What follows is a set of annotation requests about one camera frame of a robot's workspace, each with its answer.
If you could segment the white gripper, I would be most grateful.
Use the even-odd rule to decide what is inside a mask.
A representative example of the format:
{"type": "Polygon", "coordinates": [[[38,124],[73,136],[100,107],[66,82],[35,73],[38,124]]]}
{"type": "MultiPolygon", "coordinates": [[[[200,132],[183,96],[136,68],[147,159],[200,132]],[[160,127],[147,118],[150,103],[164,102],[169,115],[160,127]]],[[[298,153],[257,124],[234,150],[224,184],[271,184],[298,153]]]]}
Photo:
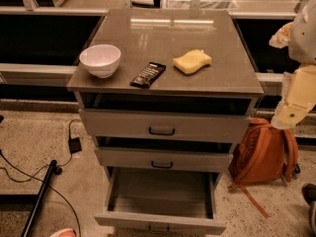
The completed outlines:
{"type": "Polygon", "coordinates": [[[300,65],[282,76],[281,100],[271,125],[278,129],[294,128],[316,106],[316,66],[300,65]]]}

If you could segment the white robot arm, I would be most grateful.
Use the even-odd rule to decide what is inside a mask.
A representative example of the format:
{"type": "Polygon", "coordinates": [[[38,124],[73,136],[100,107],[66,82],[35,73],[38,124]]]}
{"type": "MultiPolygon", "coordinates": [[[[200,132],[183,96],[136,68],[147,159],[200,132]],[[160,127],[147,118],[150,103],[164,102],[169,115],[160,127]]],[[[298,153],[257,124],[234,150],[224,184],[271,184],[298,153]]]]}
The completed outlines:
{"type": "Polygon", "coordinates": [[[316,0],[309,0],[269,45],[287,46],[289,57],[300,63],[292,74],[283,75],[281,101],[271,121],[275,128],[293,128],[316,106],[316,0]]]}

